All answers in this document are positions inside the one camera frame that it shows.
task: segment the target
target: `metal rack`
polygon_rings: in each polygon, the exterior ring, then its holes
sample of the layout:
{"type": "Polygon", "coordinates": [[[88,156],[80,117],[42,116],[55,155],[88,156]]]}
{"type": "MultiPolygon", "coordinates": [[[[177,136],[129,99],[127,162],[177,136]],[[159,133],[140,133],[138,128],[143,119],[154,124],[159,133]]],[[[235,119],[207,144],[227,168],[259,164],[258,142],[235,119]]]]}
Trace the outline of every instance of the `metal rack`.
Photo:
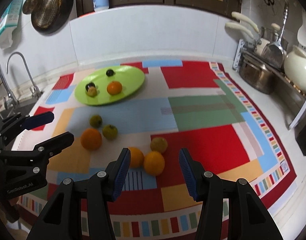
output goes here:
{"type": "Polygon", "coordinates": [[[304,104],[299,110],[299,112],[297,113],[296,117],[291,122],[291,124],[287,127],[288,130],[293,129],[298,124],[299,120],[306,114],[306,94],[302,92],[283,72],[272,67],[268,62],[265,62],[264,59],[254,55],[254,53],[251,51],[250,44],[242,39],[239,42],[235,60],[232,66],[234,70],[236,71],[239,70],[239,62],[240,62],[240,57],[242,56],[242,54],[247,54],[251,57],[254,57],[260,63],[265,64],[265,67],[268,70],[273,72],[279,79],[281,79],[288,87],[290,87],[304,101],[304,104]]]}

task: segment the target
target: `sink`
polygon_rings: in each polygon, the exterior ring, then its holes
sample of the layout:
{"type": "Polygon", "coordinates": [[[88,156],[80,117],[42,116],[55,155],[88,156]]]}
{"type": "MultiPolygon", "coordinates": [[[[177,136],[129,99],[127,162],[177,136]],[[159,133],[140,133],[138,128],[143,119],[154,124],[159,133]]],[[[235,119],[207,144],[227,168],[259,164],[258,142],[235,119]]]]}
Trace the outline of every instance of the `sink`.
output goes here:
{"type": "MultiPolygon", "coordinates": [[[[15,113],[21,113],[22,116],[25,116],[27,114],[29,114],[32,110],[32,108],[34,107],[34,105],[36,104],[37,102],[37,99],[36,98],[31,98],[31,99],[28,99],[28,100],[25,100],[25,101],[22,101],[20,102],[16,108],[11,108],[11,109],[8,109],[8,110],[2,110],[0,112],[0,129],[2,127],[2,117],[3,118],[6,118],[10,115],[13,115],[15,113]]],[[[5,149],[6,150],[11,150],[12,149],[12,146],[13,146],[13,143],[14,143],[14,140],[11,141],[6,147],[5,149]]]]}

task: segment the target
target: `tissue box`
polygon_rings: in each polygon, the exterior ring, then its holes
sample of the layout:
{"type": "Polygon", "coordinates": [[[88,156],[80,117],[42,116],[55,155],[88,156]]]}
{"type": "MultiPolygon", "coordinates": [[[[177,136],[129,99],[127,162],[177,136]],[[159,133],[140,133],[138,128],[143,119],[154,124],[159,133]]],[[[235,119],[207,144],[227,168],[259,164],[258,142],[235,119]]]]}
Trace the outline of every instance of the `tissue box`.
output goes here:
{"type": "Polygon", "coordinates": [[[13,0],[0,18],[0,48],[12,45],[12,32],[18,25],[23,0],[13,0]]]}

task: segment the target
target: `faucet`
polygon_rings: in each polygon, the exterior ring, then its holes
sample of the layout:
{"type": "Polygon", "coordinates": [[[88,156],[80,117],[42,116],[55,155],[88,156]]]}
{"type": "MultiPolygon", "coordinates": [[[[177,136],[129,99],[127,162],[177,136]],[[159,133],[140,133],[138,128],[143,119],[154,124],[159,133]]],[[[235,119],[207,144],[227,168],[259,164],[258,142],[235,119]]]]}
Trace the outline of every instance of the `faucet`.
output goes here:
{"type": "Polygon", "coordinates": [[[4,108],[7,110],[11,105],[13,105],[13,107],[15,108],[16,105],[19,104],[19,101],[17,100],[14,93],[10,89],[7,81],[5,80],[5,77],[4,77],[2,69],[1,69],[1,65],[0,65],[0,78],[1,78],[1,81],[4,85],[4,87],[5,87],[5,90],[8,93],[8,100],[5,97],[3,97],[4,108]]]}
{"type": "Polygon", "coordinates": [[[32,97],[33,97],[33,98],[40,98],[41,95],[42,95],[42,93],[40,92],[38,86],[37,86],[37,85],[35,84],[35,82],[33,81],[33,78],[32,78],[31,73],[30,73],[30,71],[29,71],[28,65],[26,64],[26,60],[25,60],[25,58],[24,58],[24,56],[23,56],[22,53],[20,53],[20,52],[18,52],[18,51],[15,51],[15,52],[13,52],[13,53],[10,55],[10,57],[8,58],[8,61],[7,61],[7,69],[6,69],[7,74],[8,74],[8,71],[9,71],[9,61],[10,61],[10,58],[11,58],[13,55],[15,55],[15,54],[18,54],[18,55],[21,56],[21,58],[22,58],[22,60],[23,60],[23,63],[24,63],[24,66],[26,67],[26,71],[27,71],[27,73],[28,73],[28,75],[29,75],[29,78],[30,78],[32,84],[33,84],[33,90],[32,90],[32,88],[30,87],[30,91],[31,91],[31,93],[32,93],[32,97]]]}

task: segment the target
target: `scissors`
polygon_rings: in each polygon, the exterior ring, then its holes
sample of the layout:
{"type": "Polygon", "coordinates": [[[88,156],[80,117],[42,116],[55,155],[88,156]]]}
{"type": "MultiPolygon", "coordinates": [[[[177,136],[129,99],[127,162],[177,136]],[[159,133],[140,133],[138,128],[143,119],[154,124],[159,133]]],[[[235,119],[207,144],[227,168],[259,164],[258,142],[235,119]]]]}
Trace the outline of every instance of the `scissors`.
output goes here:
{"type": "Polygon", "coordinates": [[[274,10],[275,0],[264,0],[264,2],[265,2],[268,6],[272,6],[272,10],[273,10],[273,13],[274,13],[274,15],[275,15],[275,10],[274,10]]]}
{"type": "Polygon", "coordinates": [[[275,4],[275,0],[264,0],[264,2],[270,6],[270,5],[274,5],[275,4]]]}

